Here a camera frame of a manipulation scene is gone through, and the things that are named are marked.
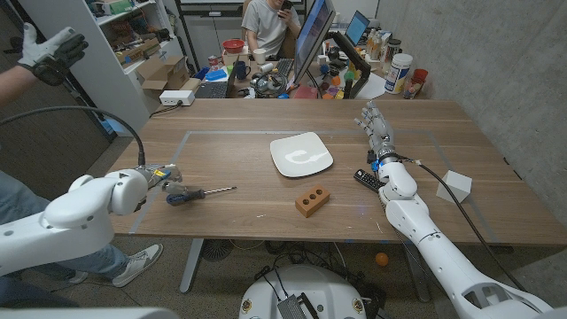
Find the gray shoe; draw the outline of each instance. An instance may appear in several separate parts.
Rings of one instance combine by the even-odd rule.
[[[157,244],[129,256],[126,270],[113,279],[113,285],[121,288],[129,284],[134,278],[142,274],[144,270],[153,265],[160,257],[161,252],[163,252],[163,245]]]

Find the red bowl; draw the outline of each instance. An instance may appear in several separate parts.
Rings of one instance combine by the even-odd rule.
[[[245,47],[245,42],[240,39],[230,39],[222,43],[228,53],[240,53]]]

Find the white bookshelf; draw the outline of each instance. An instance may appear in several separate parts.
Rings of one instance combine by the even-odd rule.
[[[85,50],[85,57],[71,67],[71,72],[98,108],[118,115],[139,131],[150,113],[158,108],[159,99],[155,92],[141,88],[136,69],[144,61],[122,68],[107,37],[112,34],[112,21],[128,19],[137,12],[143,12],[149,25],[157,29],[167,28],[172,37],[172,40],[160,43],[155,54],[164,58],[182,55],[179,39],[169,25],[162,0],[137,3],[131,12],[100,18],[93,16],[84,0],[19,2],[46,37],[55,35],[64,27],[72,27],[85,36],[89,47]],[[125,129],[114,126],[120,136],[129,135]]]

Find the man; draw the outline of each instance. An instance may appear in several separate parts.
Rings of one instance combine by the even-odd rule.
[[[45,43],[36,43],[36,37],[34,26],[26,23],[23,57],[18,61],[19,65],[0,74],[0,107],[6,106],[38,82],[32,70],[42,57],[51,55],[68,68],[84,56],[83,50],[88,46],[84,36],[75,34],[70,27],[61,30]],[[35,195],[20,181],[0,171],[0,224],[41,213],[49,203],[49,200]],[[96,253],[57,264],[42,265],[38,270],[49,268],[53,273],[56,269],[67,275],[69,282],[73,284],[83,281],[88,273],[97,273],[111,279],[114,286],[123,287],[153,265],[162,251],[162,245],[153,245],[127,256],[113,245],[107,245]]]
[[[284,0],[252,0],[248,4],[242,27],[250,52],[266,50],[266,57],[277,56],[289,28],[298,37],[301,25],[295,9],[281,10]]]

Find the hand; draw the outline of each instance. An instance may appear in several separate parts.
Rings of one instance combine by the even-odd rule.
[[[280,17],[280,20],[285,22],[286,25],[290,24],[291,21],[291,10],[290,9],[285,9],[285,10],[280,10],[277,12],[277,15]]]
[[[38,44],[35,27],[29,23],[24,24],[23,57],[19,64],[27,69],[33,69],[37,62],[44,57],[51,56],[58,59],[66,68],[84,57],[85,50],[89,44],[86,43],[84,35],[76,34],[75,31],[66,27],[59,31],[51,39]]]

